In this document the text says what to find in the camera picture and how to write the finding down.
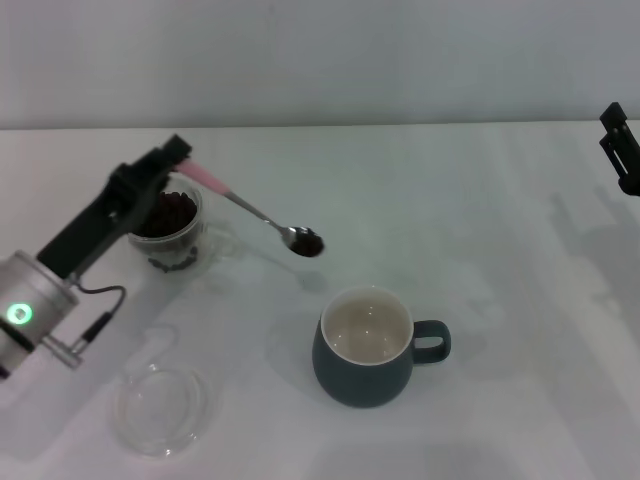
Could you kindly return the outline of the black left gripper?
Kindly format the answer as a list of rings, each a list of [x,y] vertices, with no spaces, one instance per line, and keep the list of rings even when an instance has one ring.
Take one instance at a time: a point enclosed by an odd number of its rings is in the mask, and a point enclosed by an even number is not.
[[[170,173],[192,146],[173,135],[131,164],[121,164],[100,194],[37,255],[59,278],[82,276],[122,236],[139,227]]]

